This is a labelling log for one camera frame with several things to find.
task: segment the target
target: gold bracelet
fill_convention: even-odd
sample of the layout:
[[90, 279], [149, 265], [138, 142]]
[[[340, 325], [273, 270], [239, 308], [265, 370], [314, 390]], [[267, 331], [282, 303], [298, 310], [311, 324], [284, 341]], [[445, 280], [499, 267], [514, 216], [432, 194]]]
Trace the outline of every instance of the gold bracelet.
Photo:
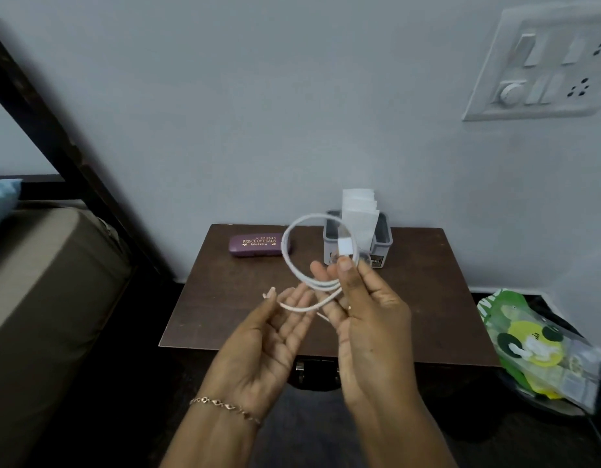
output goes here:
[[257, 417], [253, 417], [250, 413], [246, 412], [246, 410], [242, 409], [240, 406], [232, 406], [231, 404], [225, 404], [223, 401], [219, 401], [218, 399], [210, 399], [209, 397], [195, 397], [192, 401], [190, 401], [190, 405], [195, 402], [200, 402], [202, 404], [214, 404], [218, 408], [224, 408], [230, 410], [231, 412], [237, 412], [242, 415], [247, 421], [252, 421], [255, 425], [261, 427], [261, 421]]

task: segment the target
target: bed frame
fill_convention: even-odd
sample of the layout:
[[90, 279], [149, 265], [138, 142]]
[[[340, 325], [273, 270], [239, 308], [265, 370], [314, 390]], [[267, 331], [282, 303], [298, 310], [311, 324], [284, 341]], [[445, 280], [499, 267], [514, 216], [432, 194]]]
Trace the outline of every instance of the bed frame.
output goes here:
[[22, 200], [82, 200], [91, 212], [117, 230], [138, 267], [162, 280], [171, 280], [164, 259], [104, 186], [86, 154], [69, 138], [1, 41], [0, 103], [59, 173], [0, 178], [23, 178]]

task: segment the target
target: fingernail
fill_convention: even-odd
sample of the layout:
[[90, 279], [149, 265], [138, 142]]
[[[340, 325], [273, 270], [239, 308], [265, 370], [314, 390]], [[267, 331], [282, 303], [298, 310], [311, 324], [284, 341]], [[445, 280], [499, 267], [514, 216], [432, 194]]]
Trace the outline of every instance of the fingernail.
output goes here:
[[348, 256], [342, 256], [337, 260], [340, 271], [349, 271], [352, 268], [352, 260]]

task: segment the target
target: pillow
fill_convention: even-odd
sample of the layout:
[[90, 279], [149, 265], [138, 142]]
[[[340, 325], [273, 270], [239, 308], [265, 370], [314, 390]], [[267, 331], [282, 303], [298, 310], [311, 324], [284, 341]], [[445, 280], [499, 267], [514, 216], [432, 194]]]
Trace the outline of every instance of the pillow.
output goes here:
[[0, 223], [17, 205], [20, 192], [21, 179], [0, 179]]

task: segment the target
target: dark wooden table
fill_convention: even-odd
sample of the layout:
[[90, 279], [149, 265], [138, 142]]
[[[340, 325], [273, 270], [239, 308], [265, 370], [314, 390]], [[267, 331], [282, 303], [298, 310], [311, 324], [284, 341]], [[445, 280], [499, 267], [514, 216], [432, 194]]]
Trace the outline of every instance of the dark wooden table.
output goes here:
[[[298, 281], [280, 256], [234, 258], [229, 238], [245, 233], [283, 233], [272, 225], [212, 225], [166, 326], [160, 346], [219, 349], [271, 286], [282, 291]], [[499, 366], [465, 279], [441, 228], [391, 229], [393, 244], [378, 273], [413, 312], [416, 362]], [[305, 274], [322, 260], [322, 227], [292, 232], [293, 262]], [[337, 356], [331, 325], [316, 318], [299, 354]]]

